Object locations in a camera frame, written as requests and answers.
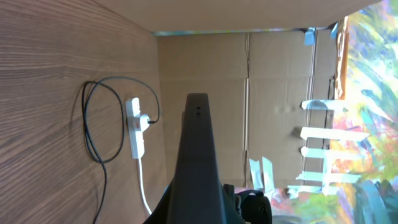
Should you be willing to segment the white charger adapter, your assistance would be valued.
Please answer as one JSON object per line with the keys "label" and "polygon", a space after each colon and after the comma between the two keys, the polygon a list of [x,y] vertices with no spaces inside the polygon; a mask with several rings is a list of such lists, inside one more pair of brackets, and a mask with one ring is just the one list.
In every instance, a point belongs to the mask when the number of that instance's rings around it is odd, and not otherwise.
{"label": "white charger adapter", "polygon": [[134,118],[134,130],[144,132],[150,126],[150,118],[147,114],[140,114]]}

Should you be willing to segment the Samsung Galaxy smartphone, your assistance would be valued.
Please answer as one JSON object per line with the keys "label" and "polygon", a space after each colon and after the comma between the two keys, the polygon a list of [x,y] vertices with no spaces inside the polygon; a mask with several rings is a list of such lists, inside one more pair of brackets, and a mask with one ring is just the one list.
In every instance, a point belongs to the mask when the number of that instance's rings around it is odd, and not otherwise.
{"label": "Samsung Galaxy smartphone", "polygon": [[167,223],[226,223],[206,93],[187,95]]}

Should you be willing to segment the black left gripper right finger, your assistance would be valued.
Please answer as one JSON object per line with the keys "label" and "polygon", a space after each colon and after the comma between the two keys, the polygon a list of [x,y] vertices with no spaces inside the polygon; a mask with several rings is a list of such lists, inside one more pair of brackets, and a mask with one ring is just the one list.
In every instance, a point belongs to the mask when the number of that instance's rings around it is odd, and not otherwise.
{"label": "black left gripper right finger", "polygon": [[240,211],[240,196],[235,194],[234,186],[223,184],[223,203],[227,224],[245,224]]}

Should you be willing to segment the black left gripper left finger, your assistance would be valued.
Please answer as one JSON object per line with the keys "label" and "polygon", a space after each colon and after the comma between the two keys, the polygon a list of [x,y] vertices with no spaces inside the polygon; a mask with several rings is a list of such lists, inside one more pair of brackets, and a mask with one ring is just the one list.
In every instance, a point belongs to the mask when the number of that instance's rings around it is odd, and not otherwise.
{"label": "black left gripper left finger", "polygon": [[167,187],[161,200],[157,204],[152,214],[145,220],[143,224],[166,224],[169,211],[170,197],[172,193],[173,183]]}

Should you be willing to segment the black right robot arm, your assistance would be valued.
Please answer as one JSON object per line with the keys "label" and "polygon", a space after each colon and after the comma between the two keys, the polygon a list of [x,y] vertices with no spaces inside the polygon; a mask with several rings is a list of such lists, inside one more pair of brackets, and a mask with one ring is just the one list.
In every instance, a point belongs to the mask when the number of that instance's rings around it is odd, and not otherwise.
{"label": "black right robot arm", "polygon": [[272,224],[269,199],[260,190],[245,190],[234,196],[238,215],[251,224]]}

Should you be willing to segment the white power strip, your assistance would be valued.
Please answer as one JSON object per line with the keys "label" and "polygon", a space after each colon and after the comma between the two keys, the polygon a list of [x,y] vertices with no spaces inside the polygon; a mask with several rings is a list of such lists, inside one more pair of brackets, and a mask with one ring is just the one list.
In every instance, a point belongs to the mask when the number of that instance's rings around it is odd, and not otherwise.
{"label": "white power strip", "polygon": [[125,101],[127,130],[133,159],[140,159],[144,155],[144,138],[141,128],[141,111],[139,98]]}

